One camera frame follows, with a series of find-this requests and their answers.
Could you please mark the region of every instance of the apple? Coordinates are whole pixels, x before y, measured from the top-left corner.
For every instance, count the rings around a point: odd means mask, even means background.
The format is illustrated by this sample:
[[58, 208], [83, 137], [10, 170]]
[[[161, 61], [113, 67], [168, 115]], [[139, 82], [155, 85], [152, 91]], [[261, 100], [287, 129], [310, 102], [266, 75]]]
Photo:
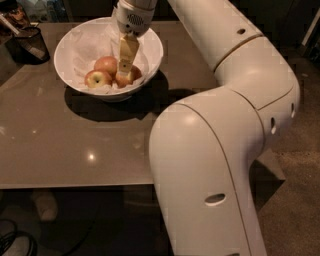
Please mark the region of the apple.
[[118, 61], [113, 56], [103, 56], [95, 62], [93, 69], [107, 71], [114, 78], [118, 69]]
[[115, 81], [119, 88], [124, 88], [128, 84], [132, 84], [134, 80], [139, 79], [142, 77], [140, 69], [132, 65], [131, 71], [126, 76], [122, 76], [119, 73], [116, 73]]
[[86, 74], [84, 83], [89, 88], [97, 88], [105, 84], [112, 85], [112, 77], [104, 70], [91, 70]]

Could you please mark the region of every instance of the white bowl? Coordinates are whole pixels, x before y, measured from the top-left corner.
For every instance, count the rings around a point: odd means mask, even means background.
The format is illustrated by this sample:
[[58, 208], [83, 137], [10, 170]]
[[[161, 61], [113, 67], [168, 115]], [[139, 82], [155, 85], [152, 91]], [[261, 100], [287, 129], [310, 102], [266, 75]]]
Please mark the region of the white bowl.
[[142, 71], [142, 78], [123, 89], [117, 89], [115, 84], [111, 88], [93, 89], [84, 84], [85, 74], [93, 69], [98, 58], [106, 55], [118, 57], [116, 29], [111, 17], [90, 20], [71, 29], [54, 53], [54, 66], [59, 77], [71, 88], [108, 102], [123, 101], [140, 90], [156, 74], [163, 57], [162, 43], [152, 29], [138, 38], [140, 47], [133, 64]]

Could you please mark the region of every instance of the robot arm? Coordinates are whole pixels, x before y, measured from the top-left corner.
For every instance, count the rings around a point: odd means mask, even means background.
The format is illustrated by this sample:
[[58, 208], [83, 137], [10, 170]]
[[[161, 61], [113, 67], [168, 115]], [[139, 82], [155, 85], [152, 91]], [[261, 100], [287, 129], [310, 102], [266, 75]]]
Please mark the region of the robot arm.
[[121, 33], [119, 47], [120, 74], [130, 72], [139, 49], [137, 37], [150, 27], [158, 0], [119, 0], [117, 22]]
[[151, 171], [174, 253], [265, 256], [249, 168], [290, 126], [299, 84], [229, 1], [168, 1], [221, 85], [169, 106], [151, 132]]

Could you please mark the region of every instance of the table surface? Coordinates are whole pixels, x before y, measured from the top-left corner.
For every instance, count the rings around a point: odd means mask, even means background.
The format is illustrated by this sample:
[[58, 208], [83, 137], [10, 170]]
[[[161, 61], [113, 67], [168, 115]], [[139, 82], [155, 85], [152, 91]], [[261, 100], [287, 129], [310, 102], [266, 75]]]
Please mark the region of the table surface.
[[50, 61], [24, 65], [0, 85], [0, 189], [152, 184], [154, 121], [174, 101], [217, 86], [181, 23], [154, 22], [164, 59], [141, 91], [119, 103], [76, 92], [53, 56], [77, 25], [40, 24]]

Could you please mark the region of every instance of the dark floor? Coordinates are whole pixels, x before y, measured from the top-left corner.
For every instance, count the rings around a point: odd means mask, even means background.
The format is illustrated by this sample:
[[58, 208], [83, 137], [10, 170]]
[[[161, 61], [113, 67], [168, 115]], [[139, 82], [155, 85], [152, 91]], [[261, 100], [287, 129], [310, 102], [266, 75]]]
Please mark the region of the dark floor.
[[[301, 106], [288, 133], [272, 148], [286, 181], [256, 188], [258, 217], [269, 256], [317, 256], [320, 72], [294, 49], [282, 54], [300, 82]], [[2, 216], [8, 205], [19, 205], [6, 214], [20, 225], [34, 223], [26, 229], [38, 240], [39, 256], [172, 255], [151, 185], [53, 192], [59, 205], [53, 223], [37, 221], [29, 190], [7, 191], [0, 203]]]

